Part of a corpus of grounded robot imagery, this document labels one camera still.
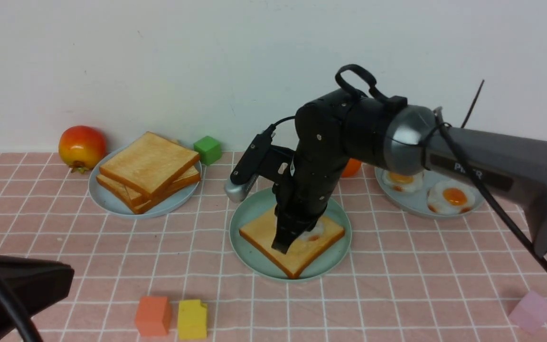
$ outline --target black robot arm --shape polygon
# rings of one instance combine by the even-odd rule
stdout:
[[[372,97],[347,84],[344,71],[365,80]],[[504,219],[503,211],[496,212],[547,271],[547,142],[447,128],[439,111],[382,95],[375,78],[357,65],[341,68],[336,81],[340,89],[297,111],[299,143],[294,152],[271,145],[272,125],[256,136],[226,184],[230,199],[239,202],[259,175],[274,182],[278,221],[273,248],[286,253],[300,234],[315,226],[349,158],[354,158],[403,175],[430,169],[474,182],[494,209],[500,207],[489,191],[519,204],[531,240],[511,219]]]

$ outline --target light blue plate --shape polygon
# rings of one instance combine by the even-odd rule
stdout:
[[[98,204],[100,208],[110,212],[112,215],[125,217],[128,219],[151,219],[153,217],[166,215],[167,213],[175,210],[176,208],[182,206],[185,202],[187,202],[187,200],[189,200],[189,198],[198,188],[199,182],[186,186],[185,188],[176,192],[174,195],[165,199],[157,206],[151,208],[148,212],[145,212],[145,214],[135,215],[126,206],[126,204],[124,204],[124,202],[120,201],[117,197],[115,197],[115,195],[110,193],[109,190],[103,188],[96,181],[97,175],[100,174],[100,165],[102,165],[107,160],[110,160],[113,156],[115,156],[117,153],[125,148],[126,147],[122,147],[121,149],[115,150],[114,152],[108,154],[108,156],[104,157],[103,160],[101,160],[100,163],[98,163],[98,165],[96,165],[96,167],[91,171],[90,178],[88,180],[88,190],[90,193],[90,197],[92,197],[92,199],[94,200],[94,203]],[[200,162],[197,162],[195,164],[195,167],[199,171],[200,175],[202,175],[202,164]]]
[[[349,218],[343,208],[334,199],[329,199],[325,215],[345,228],[345,236],[315,259],[302,272],[299,279],[289,279],[278,266],[239,235],[241,227],[263,215],[275,205],[276,201],[272,189],[261,190],[245,199],[237,207],[232,217],[229,228],[230,242],[236,255],[254,272],[277,281],[303,282],[324,275],[337,266],[347,255],[349,246],[351,245],[351,225]]]
[[[474,193],[475,202],[472,209],[468,212],[456,215],[441,215],[432,212],[427,207],[427,192],[436,185],[437,182],[449,181],[450,178],[441,175],[440,173],[434,171],[424,171],[424,186],[421,190],[415,193],[402,193],[397,192],[394,189],[387,186],[383,181],[384,171],[380,168],[375,168],[375,177],[381,189],[383,189],[387,198],[394,203],[398,208],[409,212],[415,216],[423,217],[425,219],[454,219],[457,217],[462,217],[469,215],[470,213],[478,210],[484,204],[484,197],[478,192],[477,189],[471,187]]]

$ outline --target pomegranate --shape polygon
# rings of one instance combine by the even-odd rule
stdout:
[[[89,171],[106,154],[104,135],[89,126],[73,126],[60,137],[58,154],[71,172]]]

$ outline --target toast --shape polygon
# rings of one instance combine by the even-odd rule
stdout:
[[[199,161],[199,153],[146,132],[100,165],[100,173],[156,200],[174,180]]]
[[[193,184],[196,179],[196,175],[198,175],[198,180],[201,180],[201,176],[199,174],[199,171],[196,169],[195,166],[191,166],[189,170],[185,171],[180,177],[176,178],[170,186],[173,186],[174,184],[184,184],[183,188],[185,186],[188,186],[189,184]],[[124,187],[124,191],[126,192],[126,197],[130,200],[130,203],[132,203],[133,206],[139,206],[145,202],[147,202],[149,199],[143,195],[142,193],[136,192],[127,186],[124,186],[123,184],[119,183]]]
[[[322,216],[321,222],[323,232],[317,240],[298,238],[286,255],[271,248],[276,232],[274,208],[241,227],[239,235],[276,264],[289,279],[298,279],[307,266],[345,236],[345,229],[332,219]]]
[[[194,173],[193,175],[185,177],[182,181],[177,181],[171,184],[159,197],[156,197],[155,199],[148,199],[145,203],[135,205],[131,203],[130,197],[128,196],[128,191],[126,190],[127,188],[123,184],[113,181],[112,179],[105,177],[102,174],[96,176],[96,182],[98,182],[98,184],[100,184],[103,188],[109,190],[110,193],[112,193],[120,201],[126,204],[126,206],[132,211],[132,213],[136,215],[145,214],[145,212],[148,212],[154,206],[157,206],[168,197],[174,195],[180,189],[185,188],[190,184],[199,182],[200,179],[201,175],[196,170],[196,173]]]

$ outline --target egg white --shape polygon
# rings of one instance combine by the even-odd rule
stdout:
[[[389,171],[384,171],[383,179],[385,185],[389,186],[393,190],[397,192],[417,192],[421,190],[424,186],[424,173],[420,172],[416,175],[413,175],[413,182],[410,182],[409,184],[402,184],[399,182],[395,182],[393,179],[389,177]]]
[[[449,203],[443,196],[443,191],[448,188],[460,189],[465,194],[467,202],[460,206]],[[467,212],[473,208],[475,201],[476,197],[471,187],[454,180],[437,182],[428,191],[427,195],[428,208],[430,208],[432,212],[441,215],[457,215],[462,212]]]
[[[304,231],[299,235],[299,239],[305,242],[315,241],[324,235],[324,223],[321,219],[318,219],[318,222],[315,224],[315,227],[312,228],[310,232]]]

